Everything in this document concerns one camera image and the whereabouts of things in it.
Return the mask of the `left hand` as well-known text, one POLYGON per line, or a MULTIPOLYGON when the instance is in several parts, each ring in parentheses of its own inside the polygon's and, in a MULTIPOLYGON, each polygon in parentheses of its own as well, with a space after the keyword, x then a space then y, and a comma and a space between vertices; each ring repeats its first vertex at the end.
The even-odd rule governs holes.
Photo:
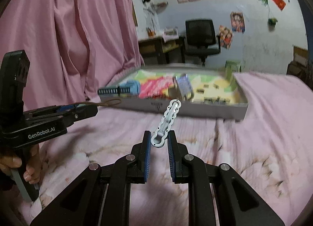
MULTIPOLYGON (((31 147, 29 151, 30 157, 25 165, 25 171, 23 173, 24 180, 32 185, 37 184, 40 181, 42 163, 39 150, 39 144, 31 147)), ((5 175, 10 176, 12 169, 20 168, 22 165, 23 161, 18 156, 1 154, 1 171, 5 175)))

